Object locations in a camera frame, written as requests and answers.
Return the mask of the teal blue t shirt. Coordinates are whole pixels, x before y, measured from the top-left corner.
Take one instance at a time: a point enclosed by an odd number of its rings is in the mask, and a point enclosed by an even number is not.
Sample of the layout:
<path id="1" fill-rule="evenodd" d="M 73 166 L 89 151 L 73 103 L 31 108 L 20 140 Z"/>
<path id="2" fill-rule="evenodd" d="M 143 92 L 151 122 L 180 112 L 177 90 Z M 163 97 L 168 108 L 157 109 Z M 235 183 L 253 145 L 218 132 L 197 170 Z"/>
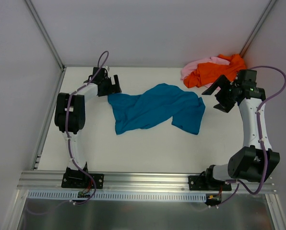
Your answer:
<path id="1" fill-rule="evenodd" d="M 198 135 L 205 112 L 203 99 L 194 92 L 161 83 L 143 94 L 108 96 L 115 118 L 115 132 L 121 135 L 135 129 L 150 129 L 172 118 L 171 124 Z"/>

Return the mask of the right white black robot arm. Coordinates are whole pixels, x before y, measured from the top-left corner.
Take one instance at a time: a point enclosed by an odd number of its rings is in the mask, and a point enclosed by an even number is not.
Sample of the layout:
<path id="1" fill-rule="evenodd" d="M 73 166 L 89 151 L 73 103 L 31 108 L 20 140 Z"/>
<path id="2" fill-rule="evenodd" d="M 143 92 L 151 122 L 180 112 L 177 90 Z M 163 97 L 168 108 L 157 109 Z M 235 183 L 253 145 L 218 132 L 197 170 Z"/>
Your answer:
<path id="1" fill-rule="evenodd" d="M 209 190 L 225 184 L 240 183 L 252 195 L 258 194 L 266 179 L 280 162 L 280 154 L 272 150 L 265 122 L 265 90 L 257 87 L 257 72 L 242 69 L 230 81 L 221 75 L 204 95 L 215 95 L 214 106 L 228 113 L 237 105 L 243 123 L 243 146 L 224 165 L 211 165 L 205 171 L 204 186 Z"/>

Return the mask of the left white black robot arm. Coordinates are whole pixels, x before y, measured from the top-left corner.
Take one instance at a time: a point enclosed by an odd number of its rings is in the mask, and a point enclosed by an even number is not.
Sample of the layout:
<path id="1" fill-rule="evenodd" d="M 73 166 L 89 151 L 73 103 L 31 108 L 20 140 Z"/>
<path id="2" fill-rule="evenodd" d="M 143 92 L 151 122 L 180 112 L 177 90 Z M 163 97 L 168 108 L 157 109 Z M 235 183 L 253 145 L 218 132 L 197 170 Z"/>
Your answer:
<path id="1" fill-rule="evenodd" d="M 93 74 L 72 93 L 60 92 L 54 115 L 55 126 L 63 134 L 69 164 L 63 175 L 61 187 L 102 189 L 104 175 L 89 173 L 81 145 L 81 132 L 86 122 L 85 104 L 94 97 L 121 93 L 118 75 L 111 78 L 107 67 L 94 67 Z"/>

